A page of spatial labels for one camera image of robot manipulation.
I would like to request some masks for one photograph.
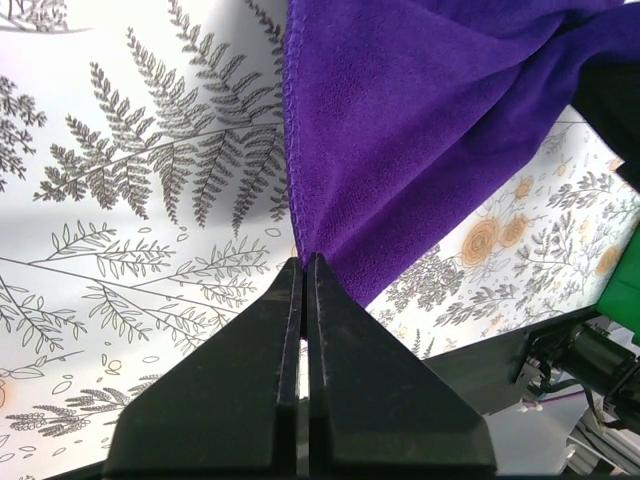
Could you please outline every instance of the purple fabric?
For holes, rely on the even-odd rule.
[[[365,305],[535,154],[585,63],[640,60],[640,4],[290,0],[292,220]]]

